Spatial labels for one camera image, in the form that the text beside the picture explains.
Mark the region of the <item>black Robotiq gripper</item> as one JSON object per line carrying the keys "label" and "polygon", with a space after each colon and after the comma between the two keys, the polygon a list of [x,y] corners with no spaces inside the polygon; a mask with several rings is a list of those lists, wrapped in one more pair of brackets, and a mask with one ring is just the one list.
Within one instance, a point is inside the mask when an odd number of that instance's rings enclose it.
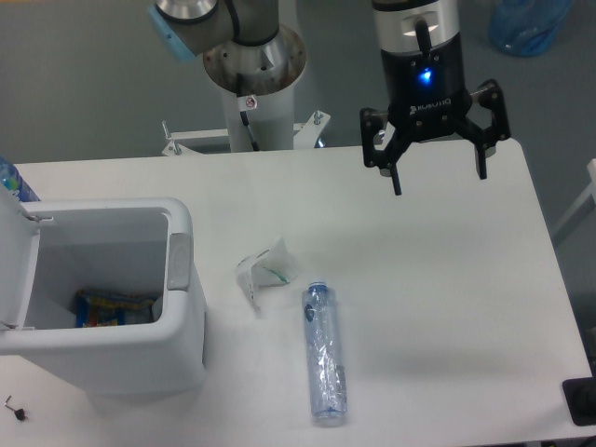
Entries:
{"label": "black Robotiq gripper", "polygon": [[[364,165],[377,167],[383,176],[390,177],[395,195],[400,196],[397,163],[410,147],[410,131],[416,142],[450,135],[454,131],[442,121],[447,115],[462,119],[458,135],[473,144],[476,171],[481,180],[486,180],[487,158],[499,142],[511,137],[504,92],[498,82],[489,79],[468,92],[459,42],[441,44],[427,54],[383,50],[381,60],[389,105],[387,111],[359,111]],[[489,126],[482,128],[467,118],[473,105],[490,112]],[[391,124],[394,132],[385,148],[377,149],[375,135],[386,124]]]}

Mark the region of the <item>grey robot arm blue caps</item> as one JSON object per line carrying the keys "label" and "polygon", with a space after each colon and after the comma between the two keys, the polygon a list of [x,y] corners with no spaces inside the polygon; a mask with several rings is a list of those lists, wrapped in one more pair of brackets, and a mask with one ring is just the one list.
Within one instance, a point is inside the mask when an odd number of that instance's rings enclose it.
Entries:
{"label": "grey robot arm blue caps", "polygon": [[[389,105],[359,113],[363,162],[393,182],[408,148],[456,134],[471,142],[481,179],[496,145],[510,137],[505,99],[494,80],[466,87],[454,1],[375,1],[373,17]],[[293,87],[305,44],[281,24],[275,1],[156,1],[149,17],[179,60],[201,57],[232,109],[237,152],[291,149]]]}

